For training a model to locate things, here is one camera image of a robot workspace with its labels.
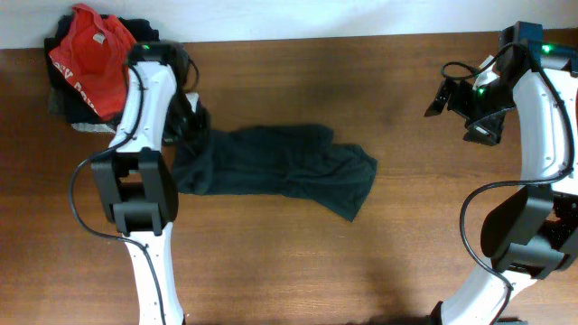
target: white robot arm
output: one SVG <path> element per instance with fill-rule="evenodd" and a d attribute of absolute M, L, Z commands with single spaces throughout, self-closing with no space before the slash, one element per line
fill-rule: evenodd
<path fill-rule="evenodd" d="M 199 96 L 185 95 L 181 88 L 188 66 L 184 56 L 186 52 L 174 43 L 133 48 L 128 55 L 131 69 L 124 114 L 109 146 L 114 151 L 91 164 L 108 220 L 129 239 L 126 246 L 135 271 L 140 325 L 185 323 L 171 256 L 178 193 L 161 150 L 163 141 L 194 142 L 208 130 Z M 140 181 L 124 181 L 134 173 L 140 174 Z M 146 247 L 148 256 L 133 242 Z"/>
<path fill-rule="evenodd" d="M 576 222 L 568 218 L 545 220 L 552 209 L 561 214 L 578 212 L 575 172 L 558 177 L 562 170 L 568 170 L 569 163 L 575 163 L 573 153 L 578 150 L 573 140 L 577 138 L 574 101 L 578 67 L 573 62 L 576 52 L 561 46 L 556 51 L 558 46 L 543 43 L 540 25 L 517 23 L 500 36 L 500 46 L 505 40 L 523 42 L 533 57 L 541 58 L 543 72 L 563 100 L 563 107 L 539 71 L 523 62 L 527 56 L 512 48 L 495 63 L 499 69 L 492 64 L 477 75 L 473 86 L 464 80 L 457 85 L 447 79 L 426 115 L 438 115 L 443 109 L 439 104 L 450 101 L 448 109 L 467 120 L 469 132 L 464 140 L 494 145 L 500 140 L 504 114 L 516 107 L 522 143 L 521 179 L 559 180 L 549 183 L 547 189 L 521 188 L 490 212 L 484 222 L 481 243 L 487 257 L 482 261 L 509 281 L 510 295 L 504 281 L 477 265 L 453 297 L 438 303 L 430 317 L 435 325 L 494 323 L 510 299 L 552 271 L 567 268 L 578 253 Z M 481 67 L 492 61 L 492 57 L 488 58 Z"/>

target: dark green cloth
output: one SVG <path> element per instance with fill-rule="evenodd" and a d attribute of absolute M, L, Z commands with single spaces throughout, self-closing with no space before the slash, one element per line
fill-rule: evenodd
<path fill-rule="evenodd" d="M 371 190 L 378 162 L 355 144 L 332 144 L 323 125 L 211 131 L 193 155 L 177 147 L 172 176 L 181 193 L 282 194 L 315 200 L 352 221 Z"/>

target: folded clothes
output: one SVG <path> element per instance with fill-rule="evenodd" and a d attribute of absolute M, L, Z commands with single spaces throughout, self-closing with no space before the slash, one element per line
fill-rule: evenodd
<path fill-rule="evenodd" d="M 107 19 L 108 15 L 102 14 L 100 17 L 102 19 Z M 62 112 L 66 122 L 71 124 L 89 123 L 99 125 L 103 123 L 103 119 L 91 109 L 82 95 L 66 81 L 62 73 L 54 66 L 50 56 L 48 55 L 52 50 L 59 47 L 62 40 L 69 34 L 73 19 L 74 16 L 71 14 L 62 16 L 58 21 L 58 27 L 54 37 L 44 39 L 44 55 L 48 77 L 53 91 L 60 97 L 58 102 L 60 108 L 58 111 Z M 118 17 L 118 21 L 125 26 L 137 42 L 159 41 L 159 32 L 153 29 L 145 19 L 127 20 Z M 114 124 L 120 120 L 120 116 L 121 114 L 112 118 L 112 120 L 107 120 L 107 122 Z"/>
<path fill-rule="evenodd" d="M 282 194 L 315 200 L 353 221 L 371 191 L 377 160 L 355 144 L 332 144 L 323 125 L 211 131 L 202 152 L 177 146 L 172 176 L 181 193 Z"/>

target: pile of clothes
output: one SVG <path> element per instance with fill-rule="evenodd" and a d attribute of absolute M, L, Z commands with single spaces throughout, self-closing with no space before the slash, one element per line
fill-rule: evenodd
<path fill-rule="evenodd" d="M 72 9 L 44 40 L 49 111 L 79 131 L 114 133 L 126 102 L 126 55 L 137 42 L 158 42 L 159 33 L 144 19 L 101 15 L 86 5 Z M 358 145 L 332 140 L 323 125 L 210 130 L 198 143 L 177 142 L 172 177 L 180 193 L 281 194 L 314 200 L 352 221 L 378 162 Z"/>
<path fill-rule="evenodd" d="M 115 132 L 126 101 L 126 55 L 137 42 L 159 41 L 144 19 L 98 14 L 74 5 L 44 39 L 51 83 L 49 112 L 79 131 Z"/>

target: wire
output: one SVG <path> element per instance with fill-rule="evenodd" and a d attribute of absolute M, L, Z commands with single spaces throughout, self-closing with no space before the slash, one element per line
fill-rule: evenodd
<path fill-rule="evenodd" d="M 76 203 L 74 201 L 74 183 L 76 182 L 76 179 L 79 175 L 79 172 L 82 170 L 82 168 L 84 166 L 86 166 L 88 163 L 97 159 L 98 157 L 112 153 L 116 149 L 118 149 L 121 146 L 128 143 L 132 139 L 133 135 L 135 135 L 136 129 L 138 128 L 138 125 L 140 123 L 141 115 L 143 114 L 143 104 L 145 101 L 145 88 L 143 85 L 143 80 L 141 79 L 141 76 L 138 74 L 138 71 L 136 71 L 135 67 L 132 65 L 127 65 L 127 67 L 131 71 L 133 71 L 134 74 L 136 75 L 136 78 L 138 79 L 139 90 L 140 90 L 140 99 L 139 99 L 139 104 L 138 104 L 138 115 L 136 116 L 135 125 L 133 126 L 132 130 L 126 134 L 125 139 L 122 140 L 120 143 L 115 144 L 115 145 L 111 146 L 110 148 L 108 148 L 104 151 L 101 151 L 99 153 L 93 153 L 87 159 L 85 159 L 84 161 L 79 163 L 79 165 L 74 170 L 74 173 L 72 173 L 72 176 L 70 177 L 70 183 L 69 183 L 69 189 L 68 189 L 69 204 L 70 204 L 70 209 L 72 210 L 72 215 L 74 216 L 76 221 L 80 224 L 80 226 L 84 230 L 88 231 L 91 235 L 96 236 L 96 237 L 100 237 L 100 238 L 105 238 L 108 240 L 115 240 L 118 242 L 124 242 L 124 243 L 128 243 L 128 244 L 132 244 L 132 245 L 137 246 L 143 252 L 144 257 L 146 258 L 146 262 L 148 263 L 148 266 L 151 269 L 151 274 L 152 274 L 153 280 L 154 280 L 154 286 L 156 287 L 156 293 L 157 293 L 158 299 L 159 299 L 159 309 L 161 312 L 161 321 L 163 322 L 163 325 L 166 325 L 166 320 L 164 318 L 164 306 L 163 306 L 163 296 L 161 294 L 161 286 L 160 286 L 159 280 L 156 276 L 156 271 L 154 270 L 153 261 L 151 260 L 151 256 L 148 254 L 148 251 L 146 250 L 148 245 L 144 246 L 141 243 L 134 241 L 133 239 L 129 239 L 126 237 L 121 237 L 121 236 L 113 236 L 113 235 L 109 235 L 109 234 L 104 234 L 104 233 L 101 233 L 101 232 L 98 232 L 98 231 L 92 229 L 91 227 L 87 226 L 87 224 L 85 224 L 84 221 L 82 220 L 82 218 L 80 217 L 79 212 L 76 208 Z"/>
<path fill-rule="evenodd" d="M 464 77 L 448 76 L 445 73 L 445 68 L 448 66 L 451 66 L 451 65 L 458 65 L 458 66 L 466 68 L 465 64 L 462 64 L 462 63 L 458 64 L 459 62 L 446 63 L 442 67 L 442 76 L 444 76 L 447 79 L 452 79 L 452 80 L 466 80 L 466 79 L 475 78 L 478 75 L 480 75 L 483 71 L 487 70 L 492 64 L 494 64 L 494 62 L 500 56 L 502 56 L 508 49 L 513 48 L 513 47 L 521 49 L 522 52 L 524 52 L 524 54 L 528 57 L 528 59 L 530 60 L 531 67 L 533 67 L 535 70 L 538 71 L 538 73 L 540 74 L 540 77 L 542 77 L 542 79 L 544 80 L 544 83 L 548 87 L 548 90 L 550 90 L 550 92 L 552 93 L 552 96 L 554 97 L 556 104 L 558 105 L 560 111 L 562 112 L 562 119 L 564 122 L 566 139 L 568 142 L 568 162 L 566 163 L 565 167 L 558 173 L 558 175 L 553 176 L 553 177 L 548 178 L 548 179 L 528 180 L 528 181 L 497 181 L 497 182 L 492 182 L 490 184 L 486 184 L 484 186 L 481 186 L 478 189 L 476 189 L 475 191 L 473 191 L 470 195 L 468 195 L 466 200 L 461 205 L 460 235 L 461 235 L 461 241 L 463 242 L 463 245 L 465 246 L 466 250 L 470 254 L 471 258 L 473 258 L 473 260 L 482 269 L 484 269 L 488 273 L 498 277 L 506 286 L 506 296 L 505 296 L 504 302 L 503 302 L 502 306 L 500 307 L 498 314 L 496 314 L 496 317 L 494 317 L 494 319 L 491 321 L 490 325 L 495 324 L 499 320 L 499 317 L 502 314 L 502 312 L 506 309 L 506 307 L 508 307 L 509 300 L 510 300 L 512 291 L 514 290 L 514 287 L 512 286 L 512 284 L 509 282 L 509 280 L 503 274 L 498 273 L 497 271 L 492 269 L 489 265 L 486 265 L 476 255 L 476 253 L 471 248 L 470 242 L 468 241 L 468 238 L 466 236 L 466 229 L 465 229 L 465 217 L 466 217 L 466 210 L 468 208 L 468 205 L 473 200 L 473 198 L 475 198 L 478 194 L 481 194 L 482 192 L 484 192 L 486 190 L 495 189 L 495 188 L 499 188 L 499 187 L 506 187 L 506 186 L 546 185 L 546 184 L 551 184 L 551 183 L 556 182 L 556 181 L 560 181 L 560 180 L 564 179 L 566 176 L 568 176 L 570 173 L 572 173 L 574 156 L 575 156 L 572 125 L 570 122 L 570 117 L 568 116 L 568 112 L 566 111 L 565 103 L 562 100 L 562 98 L 560 97 L 560 95 L 558 94 L 558 92 L 556 91 L 555 86 L 554 86 L 554 84 L 552 84 L 552 81 L 550 80 L 550 78 L 548 78 L 546 76 L 546 74 L 544 72 L 544 68 L 542 68 L 542 66 L 540 64 L 538 64 L 537 61 L 535 61 L 532 58 L 532 54 L 530 53 L 530 51 L 528 50 L 528 48 L 524 44 L 521 44 L 521 43 L 506 44 L 501 50 L 498 51 L 496 56 L 486 66 L 481 68 L 477 73 L 472 73 L 471 75 L 464 76 Z"/>

